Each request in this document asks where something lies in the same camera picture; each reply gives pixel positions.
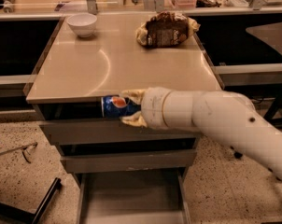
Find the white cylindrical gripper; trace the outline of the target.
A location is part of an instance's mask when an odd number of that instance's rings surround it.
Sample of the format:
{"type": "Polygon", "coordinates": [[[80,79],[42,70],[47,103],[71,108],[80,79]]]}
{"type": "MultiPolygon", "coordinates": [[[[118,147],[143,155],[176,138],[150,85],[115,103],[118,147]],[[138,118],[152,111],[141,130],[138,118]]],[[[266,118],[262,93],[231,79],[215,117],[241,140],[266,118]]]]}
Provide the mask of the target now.
{"type": "Polygon", "coordinates": [[[168,125],[163,114],[163,105],[171,90],[163,87],[125,90],[120,97],[129,98],[135,104],[141,104],[141,112],[131,116],[121,117],[120,120],[134,127],[149,127],[156,130],[166,130],[168,125]]]}

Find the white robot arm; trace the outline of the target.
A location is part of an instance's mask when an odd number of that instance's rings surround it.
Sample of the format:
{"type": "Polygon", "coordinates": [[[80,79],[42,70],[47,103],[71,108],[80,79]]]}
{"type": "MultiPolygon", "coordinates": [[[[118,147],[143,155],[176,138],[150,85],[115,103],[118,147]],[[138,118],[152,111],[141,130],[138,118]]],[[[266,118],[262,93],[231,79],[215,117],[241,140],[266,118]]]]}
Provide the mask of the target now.
{"type": "Polygon", "coordinates": [[[120,94],[141,106],[121,121],[157,130],[199,131],[258,162],[282,180],[282,132],[246,96],[228,91],[174,91],[156,87],[120,94]]]}

